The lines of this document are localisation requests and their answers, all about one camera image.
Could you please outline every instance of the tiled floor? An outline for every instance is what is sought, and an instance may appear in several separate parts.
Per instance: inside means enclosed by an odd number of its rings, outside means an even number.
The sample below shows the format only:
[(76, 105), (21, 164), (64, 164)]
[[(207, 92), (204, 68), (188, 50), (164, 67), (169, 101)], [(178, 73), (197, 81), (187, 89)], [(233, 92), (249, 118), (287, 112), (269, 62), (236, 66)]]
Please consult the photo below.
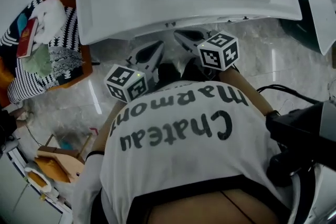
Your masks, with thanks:
[[(331, 68), (331, 54), (324, 57), (306, 49), (287, 36), (276, 19), (204, 27), (209, 30), (224, 29), (238, 37), (241, 59), (237, 67), (255, 88), (279, 83), (318, 100), (329, 97), (327, 85), (336, 78), (336, 70)], [(192, 55), (174, 41), (172, 31), (143, 36), (131, 44), (105, 40), (91, 45), (93, 61), (101, 62), (101, 65), (93, 67), (93, 74), (89, 78), (69, 89), (47, 92), (29, 100), (36, 117), (29, 127), (32, 135), (39, 143), (45, 144), (54, 134), (58, 142), (67, 142), (73, 148), (80, 149), (90, 133), (89, 127), (99, 129), (115, 104), (103, 84), (104, 76), (114, 63), (126, 58), (131, 48), (158, 39), (166, 42), (163, 60), (171, 59), (178, 69), (183, 70)], [(336, 95), (336, 83), (331, 90)], [(274, 90), (266, 90), (263, 94), (282, 114), (308, 105)], [(27, 129), (17, 130), (16, 136), (20, 137), (20, 147), (27, 158), (33, 159), (38, 145)], [(73, 186), (58, 184), (58, 188), (69, 200)]]

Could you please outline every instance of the red book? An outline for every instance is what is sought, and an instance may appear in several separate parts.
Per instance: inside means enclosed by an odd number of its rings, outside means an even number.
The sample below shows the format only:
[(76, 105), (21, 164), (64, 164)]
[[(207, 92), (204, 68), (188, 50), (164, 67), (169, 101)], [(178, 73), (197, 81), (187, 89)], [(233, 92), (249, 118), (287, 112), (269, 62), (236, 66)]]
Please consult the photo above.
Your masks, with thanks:
[(36, 34), (36, 29), (38, 25), (38, 19), (30, 19), (27, 26), (22, 31), (19, 45), (17, 46), (16, 57), (25, 58), (29, 57), (31, 54), (31, 49), (33, 48), (34, 37)]

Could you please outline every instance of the forearm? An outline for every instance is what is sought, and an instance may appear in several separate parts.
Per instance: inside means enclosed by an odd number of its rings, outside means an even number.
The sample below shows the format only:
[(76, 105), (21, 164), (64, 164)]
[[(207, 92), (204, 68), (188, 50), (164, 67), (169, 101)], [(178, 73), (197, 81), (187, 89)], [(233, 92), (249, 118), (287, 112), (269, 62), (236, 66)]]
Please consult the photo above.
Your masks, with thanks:
[(106, 119), (103, 127), (99, 130), (99, 134), (92, 146), (92, 151), (101, 151), (101, 152), (105, 151), (106, 141), (109, 137), (109, 132), (111, 129), (112, 122), (114, 118), (118, 115), (120, 110), (122, 110), (125, 105), (126, 103), (123, 103), (121, 101), (118, 101), (115, 104), (110, 115)]
[(274, 110), (266, 99), (235, 69), (229, 68), (221, 72), (219, 78), (221, 82), (230, 84), (242, 91), (263, 115)]

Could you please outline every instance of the green cloth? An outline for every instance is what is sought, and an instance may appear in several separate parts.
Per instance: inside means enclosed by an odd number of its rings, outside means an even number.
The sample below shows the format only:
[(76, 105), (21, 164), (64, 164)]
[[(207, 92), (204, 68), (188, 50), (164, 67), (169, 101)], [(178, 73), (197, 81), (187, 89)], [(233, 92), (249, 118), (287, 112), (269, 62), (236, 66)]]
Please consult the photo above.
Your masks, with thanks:
[(41, 77), (51, 74), (51, 63), (47, 44), (41, 44), (36, 51), (22, 59), (22, 66), (28, 73), (37, 73)]

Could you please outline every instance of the black and white patterned blanket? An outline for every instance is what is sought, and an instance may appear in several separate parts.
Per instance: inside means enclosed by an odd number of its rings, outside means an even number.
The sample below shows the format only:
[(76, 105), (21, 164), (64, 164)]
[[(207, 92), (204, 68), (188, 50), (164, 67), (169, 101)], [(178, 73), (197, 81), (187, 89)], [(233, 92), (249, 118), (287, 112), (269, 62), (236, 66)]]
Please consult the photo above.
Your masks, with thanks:
[[(27, 18), (31, 16), (34, 8), (43, 0), (33, 0), (21, 12)], [(65, 7), (67, 15), (66, 24), (61, 29), (61, 35), (55, 37), (48, 47), (64, 47), (75, 52), (80, 52), (80, 40), (78, 34), (77, 11), (75, 8)], [(30, 74), (23, 69), (21, 59), (16, 58), (16, 50), (19, 41), (17, 19), (12, 22), (6, 33), (0, 38), (0, 56), (3, 58), (5, 66), (15, 76), (14, 81), (9, 85), (7, 92), (11, 103), (17, 103), (36, 95), (44, 93), (53, 86), (63, 85), (83, 74), (82, 68), (77, 67), (66, 70), (58, 77), (53, 74), (47, 77), (40, 77), (37, 73)]]

